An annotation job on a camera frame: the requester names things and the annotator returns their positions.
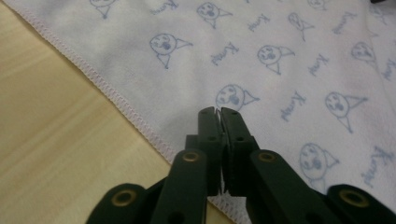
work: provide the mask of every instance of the napkin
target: napkin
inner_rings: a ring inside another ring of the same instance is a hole
[[[5,0],[172,162],[229,107],[309,187],[396,211],[396,1]],[[242,198],[210,199],[249,223]]]

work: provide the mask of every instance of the towel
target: towel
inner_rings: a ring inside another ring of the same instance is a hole
[[[396,1],[4,1],[170,162],[199,110],[229,107],[312,189],[396,211]],[[244,199],[210,200],[249,223]]]

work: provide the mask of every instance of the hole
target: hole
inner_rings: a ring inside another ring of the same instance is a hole
[[[305,219],[306,219],[306,221],[308,221],[308,223],[312,223],[312,224],[324,223],[323,218],[316,213],[307,213],[305,215]]]
[[[199,155],[196,152],[188,152],[183,155],[184,161],[198,161]]]
[[[356,207],[363,208],[370,204],[366,197],[351,189],[341,189],[338,194],[344,202]]]
[[[259,160],[266,161],[266,162],[273,162],[275,161],[276,156],[270,152],[262,152],[259,154]]]
[[[169,224],[182,224],[184,223],[184,215],[181,212],[173,212],[168,217]]]
[[[116,193],[113,198],[111,198],[111,202],[114,206],[124,207],[133,203],[136,199],[136,192],[132,189],[123,189]]]

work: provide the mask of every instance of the light wood surface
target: light wood surface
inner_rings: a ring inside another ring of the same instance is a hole
[[[0,2],[0,223],[85,223],[121,183],[169,164],[91,82]],[[212,205],[207,223],[232,223]]]

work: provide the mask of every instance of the white cloth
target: white cloth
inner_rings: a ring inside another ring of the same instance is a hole
[[[320,192],[396,211],[396,1],[5,0],[169,161],[197,112],[238,110]],[[248,223],[242,199],[212,199]]]

